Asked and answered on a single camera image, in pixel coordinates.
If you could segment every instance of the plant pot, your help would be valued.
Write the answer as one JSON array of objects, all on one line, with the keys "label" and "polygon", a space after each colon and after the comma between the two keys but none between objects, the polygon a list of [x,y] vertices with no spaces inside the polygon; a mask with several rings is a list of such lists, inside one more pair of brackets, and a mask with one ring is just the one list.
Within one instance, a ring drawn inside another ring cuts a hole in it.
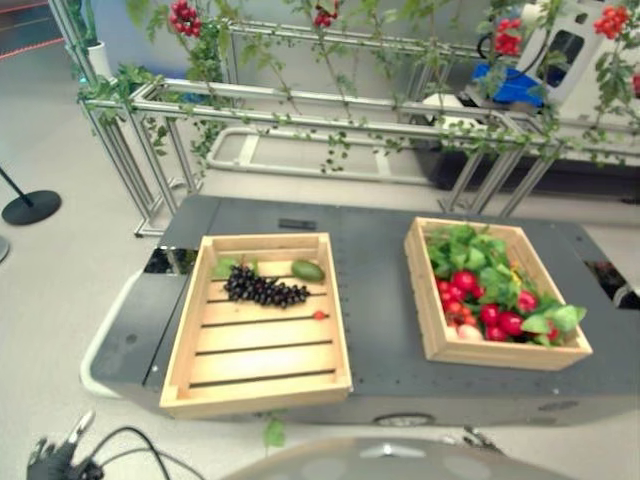
[{"label": "plant pot", "polygon": [[89,47],[89,62],[96,75],[102,75],[106,78],[112,78],[111,68],[109,67],[109,61],[107,59],[107,47],[104,43],[100,42],[95,47]]}]

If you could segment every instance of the blue object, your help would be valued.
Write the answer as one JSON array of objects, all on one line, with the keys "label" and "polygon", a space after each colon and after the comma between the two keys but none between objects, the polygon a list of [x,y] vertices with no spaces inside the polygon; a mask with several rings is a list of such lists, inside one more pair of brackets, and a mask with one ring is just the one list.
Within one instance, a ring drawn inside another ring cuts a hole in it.
[{"label": "blue object", "polygon": [[[471,78],[473,80],[482,78],[489,72],[489,65],[481,63],[473,71]],[[493,100],[499,103],[526,102],[534,107],[542,106],[542,98],[539,95],[531,94],[530,89],[539,85],[534,79],[527,75],[520,75],[513,80],[509,77],[515,77],[520,72],[515,68],[507,68],[507,80],[500,87],[500,90],[493,96]]]}]

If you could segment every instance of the stanchion base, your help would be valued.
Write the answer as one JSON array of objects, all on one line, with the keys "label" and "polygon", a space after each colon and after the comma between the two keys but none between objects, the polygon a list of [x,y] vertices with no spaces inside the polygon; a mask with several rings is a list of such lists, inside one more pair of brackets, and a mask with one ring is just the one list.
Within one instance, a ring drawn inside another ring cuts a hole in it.
[{"label": "stanchion base", "polygon": [[6,238],[0,237],[0,263],[5,259],[9,253],[9,242]]},{"label": "stanchion base", "polygon": [[26,197],[33,202],[33,207],[16,198],[2,210],[5,222],[11,225],[31,225],[53,215],[62,204],[60,195],[49,190],[27,193]]}]

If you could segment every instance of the wooden slat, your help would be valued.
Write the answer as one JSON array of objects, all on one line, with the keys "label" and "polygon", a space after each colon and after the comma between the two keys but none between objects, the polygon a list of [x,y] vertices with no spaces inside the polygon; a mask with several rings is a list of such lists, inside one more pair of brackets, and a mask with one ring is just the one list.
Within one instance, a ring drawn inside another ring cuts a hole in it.
[{"label": "wooden slat", "polygon": [[295,375],[335,369],[333,345],[221,353],[195,357],[191,384]]},{"label": "wooden slat", "polygon": [[263,348],[331,341],[331,322],[294,320],[276,323],[249,323],[204,328],[198,339],[197,352],[218,352],[240,348]]},{"label": "wooden slat", "polygon": [[208,303],[204,308],[202,325],[311,317],[317,310],[326,312],[326,297],[309,297],[305,303],[288,308],[263,307],[253,302]]},{"label": "wooden slat", "polygon": [[188,392],[188,397],[209,399],[212,402],[228,402],[243,398],[287,395],[294,391],[312,390],[333,385],[335,384],[335,378],[334,374],[325,373],[305,377],[237,383],[219,387],[191,388]]},{"label": "wooden slat", "polygon": [[[315,295],[327,293],[327,286],[325,283],[307,283],[307,282],[300,281],[297,278],[282,278],[278,280],[278,283],[280,282],[290,287],[293,285],[297,285],[300,288],[305,286],[307,287],[307,291],[309,293],[312,293]],[[211,284],[209,285],[209,293],[207,295],[207,299],[208,300],[227,300],[229,298],[229,295],[223,288],[224,284],[225,282],[211,282]]]}]

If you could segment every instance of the black cable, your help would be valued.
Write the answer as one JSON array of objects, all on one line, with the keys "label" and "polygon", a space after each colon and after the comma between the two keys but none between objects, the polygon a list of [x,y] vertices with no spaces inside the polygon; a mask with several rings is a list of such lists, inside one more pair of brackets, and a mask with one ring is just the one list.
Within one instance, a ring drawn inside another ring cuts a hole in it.
[{"label": "black cable", "polygon": [[[122,457],[126,457],[128,455],[133,455],[134,453],[149,452],[149,451],[150,450],[148,448],[145,448],[145,447],[133,448],[131,450],[125,450],[124,452],[120,452],[117,455],[114,455],[113,457],[107,458],[104,462],[102,462],[102,464],[100,465],[100,468],[104,468],[108,464],[110,464],[111,462],[114,462],[114,461],[116,461],[116,460],[118,460],[118,459],[120,459]],[[206,480],[204,478],[204,475],[202,475],[195,468],[193,468],[192,466],[190,466],[187,463],[183,462],[179,458],[176,458],[176,457],[174,457],[172,455],[169,455],[167,452],[163,452],[162,450],[156,449],[156,451],[158,452],[158,455],[160,455],[161,457],[166,458],[167,460],[169,460],[169,461],[175,463],[176,465],[184,468],[188,472],[192,473],[193,476],[198,478],[199,480]]]},{"label": "black cable", "polygon": [[169,472],[167,472],[167,467],[165,467],[164,463],[162,462],[162,459],[160,458],[160,455],[158,454],[158,451],[156,450],[156,447],[153,446],[153,443],[151,443],[151,440],[149,440],[149,438],[144,433],[142,433],[140,430],[138,430],[135,427],[127,426],[127,427],[121,427],[121,428],[118,428],[117,430],[114,430],[109,435],[104,437],[100,441],[100,443],[98,443],[96,448],[93,449],[93,452],[91,452],[91,454],[87,458],[88,459],[94,458],[96,456],[96,454],[98,453],[98,451],[102,447],[104,447],[104,445],[109,440],[111,440],[116,435],[119,435],[119,434],[124,433],[124,432],[135,433],[138,437],[140,437],[144,441],[144,443],[147,444],[147,446],[149,447],[149,450],[151,451],[151,453],[155,457],[156,461],[158,462],[158,466],[160,467],[160,470],[162,470],[162,475],[164,476],[165,480],[171,480],[171,477],[169,476]]}]

